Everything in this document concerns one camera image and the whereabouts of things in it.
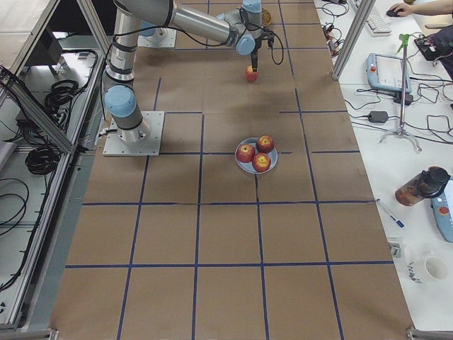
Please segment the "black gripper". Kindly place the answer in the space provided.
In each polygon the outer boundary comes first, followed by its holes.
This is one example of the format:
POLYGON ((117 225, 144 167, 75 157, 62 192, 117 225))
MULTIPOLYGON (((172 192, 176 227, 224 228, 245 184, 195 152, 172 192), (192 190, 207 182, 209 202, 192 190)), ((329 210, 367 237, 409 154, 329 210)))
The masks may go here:
POLYGON ((263 40, 262 37, 259 37, 254 40, 255 47, 253 51, 250 53, 252 72, 258 71, 258 51, 262 47, 262 40, 263 40))

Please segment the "person hand on mouse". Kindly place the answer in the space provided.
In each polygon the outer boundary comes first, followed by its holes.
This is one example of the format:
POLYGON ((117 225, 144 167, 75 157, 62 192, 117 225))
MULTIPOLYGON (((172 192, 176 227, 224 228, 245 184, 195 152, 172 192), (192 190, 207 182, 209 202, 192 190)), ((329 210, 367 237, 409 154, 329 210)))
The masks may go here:
POLYGON ((406 4, 406 3, 399 3, 399 4, 394 4, 392 5, 387 11, 386 15, 388 17, 405 17, 411 15, 415 10, 415 7, 406 4))

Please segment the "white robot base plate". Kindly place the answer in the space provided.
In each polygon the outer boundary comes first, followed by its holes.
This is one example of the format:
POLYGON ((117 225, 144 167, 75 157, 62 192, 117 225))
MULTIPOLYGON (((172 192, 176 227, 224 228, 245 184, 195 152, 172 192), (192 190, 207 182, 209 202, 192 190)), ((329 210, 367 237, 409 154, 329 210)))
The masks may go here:
POLYGON ((163 111, 142 111, 142 122, 133 130, 122 130, 112 120, 103 155, 105 157, 159 156, 164 127, 163 111))

